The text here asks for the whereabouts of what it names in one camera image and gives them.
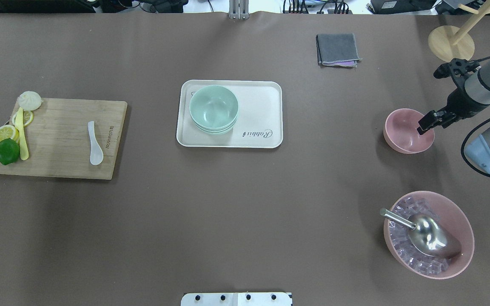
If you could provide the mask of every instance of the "printed logo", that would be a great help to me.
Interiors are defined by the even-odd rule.
[[[264,132],[243,132],[243,135],[241,137],[264,137],[264,138],[270,138],[273,135],[273,131],[270,129],[264,130]]]
[[[107,136],[107,141],[105,142],[105,149],[109,149],[111,145],[111,138],[113,137],[114,126],[109,126],[109,136]]]

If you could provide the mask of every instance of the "wooden round base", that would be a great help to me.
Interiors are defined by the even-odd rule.
[[[437,27],[428,35],[428,47],[440,60],[451,62],[453,58],[470,60],[474,55],[474,40],[466,34],[453,46],[450,39],[455,36],[459,28],[452,25]]]

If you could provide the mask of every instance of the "pink bowl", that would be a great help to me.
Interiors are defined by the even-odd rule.
[[[383,137],[390,147],[404,154],[414,154],[430,148],[434,142],[434,130],[419,135],[417,128],[423,114],[409,108],[393,111],[385,120]]]
[[[404,263],[404,261],[396,253],[396,249],[390,240],[389,220],[385,219],[383,233],[385,234],[385,243],[389,247],[391,254],[393,254],[394,258],[396,258],[397,261],[408,270],[414,271],[414,273],[417,273],[420,276],[432,279],[448,279],[459,275],[468,267],[472,261],[472,256],[474,255],[474,233],[472,232],[472,227],[470,226],[470,222],[466,218],[466,215],[464,215],[464,212],[461,211],[461,209],[455,203],[453,203],[453,201],[447,199],[441,194],[431,191],[415,191],[408,193],[402,198],[398,199],[390,209],[393,210],[395,205],[407,196],[413,196],[416,199],[424,198],[428,202],[432,212],[440,217],[439,224],[461,242],[461,254],[453,257],[451,259],[451,263],[449,264],[449,268],[439,275],[421,274],[412,269],[410,266],[406,265],[406,263]]]

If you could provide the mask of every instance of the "ice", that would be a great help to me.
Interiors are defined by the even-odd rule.
[[[410,215],[424,213],[425,215],[430,215],[435,221],[439,221],[439,217],[430,209],[428,202],[424,198],[414,199],[412,196],[407,196],[395,205],[393,212],[406,219]],[[438,275],[449,268],[450,259],[435,258],[424,255],[417,250],[411,243],[407,228],[404,226],[389,221],[389,234],[397,255],[418,273]]]

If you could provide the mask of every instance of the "brown table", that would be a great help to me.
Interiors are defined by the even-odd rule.
[[[0,176],[0,306],[178,306],[185,292],[286,291],[294,305],[490,305],[490,179],[461,160],[476,118],[402,155],[382,137],[396,108],[445,105],[427,47],[466,17],[0,15],[0,124],[17,95],[128,102],[111,181]],[[320,68],[317,33],[356,34],[355,69]],[[472,31],[490,55],[490,17]],[[182,147],[189,79],[266,80],[283,90],[273,150]],[[381,207],[414,190],[452,199],[476,251],[458,277],[406,270]]]

